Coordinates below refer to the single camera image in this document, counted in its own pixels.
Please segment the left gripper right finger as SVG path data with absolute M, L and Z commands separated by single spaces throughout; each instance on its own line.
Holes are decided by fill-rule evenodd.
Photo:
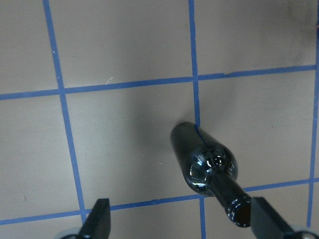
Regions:
M 252 197 L 250 227 L 257 239 L 294 239 L 295 231 L 263 197 Z

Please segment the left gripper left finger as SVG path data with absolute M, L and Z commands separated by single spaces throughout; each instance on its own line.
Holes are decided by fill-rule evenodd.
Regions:
M 98 199 L 84 225 L 79 231 L 79 239 L 108 239 L 111 231 L 109 199 Z

